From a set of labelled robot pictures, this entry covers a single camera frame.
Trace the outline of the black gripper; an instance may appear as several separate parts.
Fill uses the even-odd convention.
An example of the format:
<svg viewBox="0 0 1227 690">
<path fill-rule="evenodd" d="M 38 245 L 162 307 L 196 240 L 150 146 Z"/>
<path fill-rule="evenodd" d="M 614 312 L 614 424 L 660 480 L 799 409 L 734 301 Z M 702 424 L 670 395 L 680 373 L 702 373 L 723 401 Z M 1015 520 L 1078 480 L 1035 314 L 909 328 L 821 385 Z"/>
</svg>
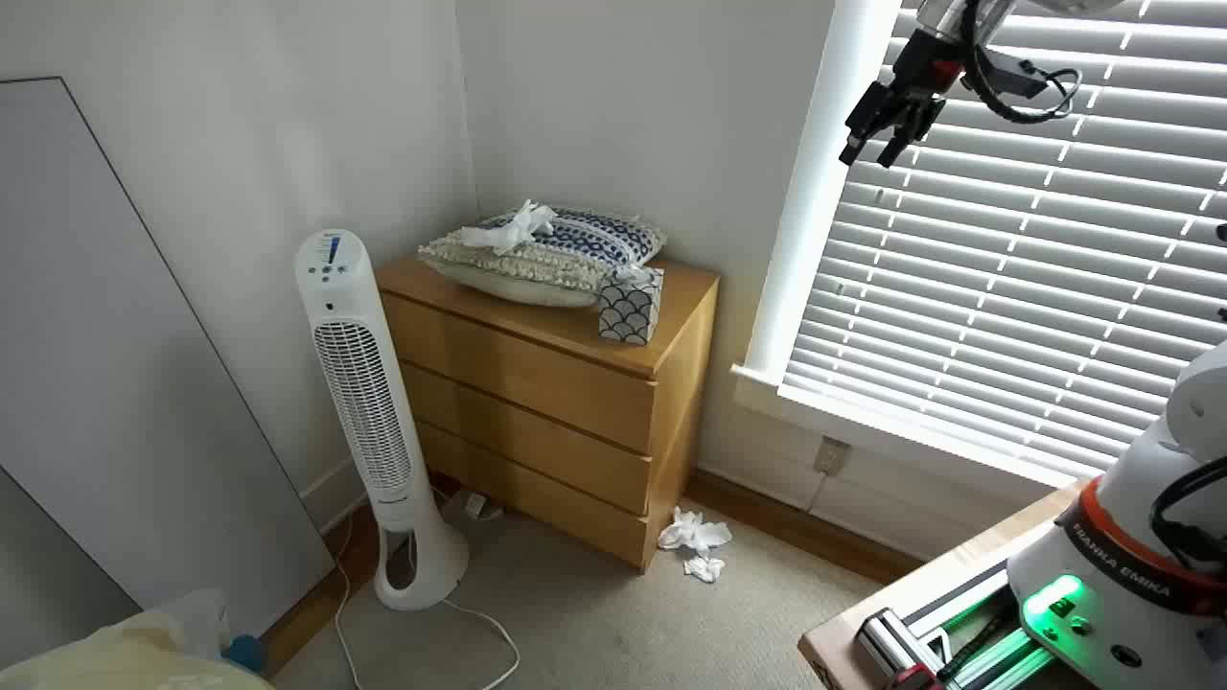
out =
<svg viewBox="0 0 1227 690">
<path fill-rule="evenodd" d="M 849 137 L 840 149 L 844 165 L 857 165 L 868 137 L 895 132 L 877 153 L 877 165 L 889 167 L 909 137 L 923 137 L 936 114 L 943 112 L 943 93 L 963 74 L 963 51 L 957 41 L 918 31 L 895 60 L 889 80 L 876 80 L 861 101 L 861 123 L 849 119 Z"/>
</svg>

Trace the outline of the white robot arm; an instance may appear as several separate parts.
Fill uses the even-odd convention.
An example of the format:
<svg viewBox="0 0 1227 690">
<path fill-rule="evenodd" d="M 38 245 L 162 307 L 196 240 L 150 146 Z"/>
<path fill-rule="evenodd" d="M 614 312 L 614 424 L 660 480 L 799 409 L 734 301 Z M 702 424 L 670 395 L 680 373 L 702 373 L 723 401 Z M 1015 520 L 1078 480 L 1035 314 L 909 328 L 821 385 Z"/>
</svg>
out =
<svg viewBox="0 0 1227 690">
<path fill-rule="evenodd" d="M 963 80 L 989 112 L 1043 123 L 1069 112 L 1078 74 L 994 56 L 1015 0 L 920 0 L 918 31 L 844 119 L 840 160 L 888 132 L 889 167 Z M 1092 477 L 1054 525 L 1008 561 L 1020 629 L 1104 690 L 1224 690 L 1227 602 L 1227 344 L 1199 351 L 1160 418 Z"/>
</svg>

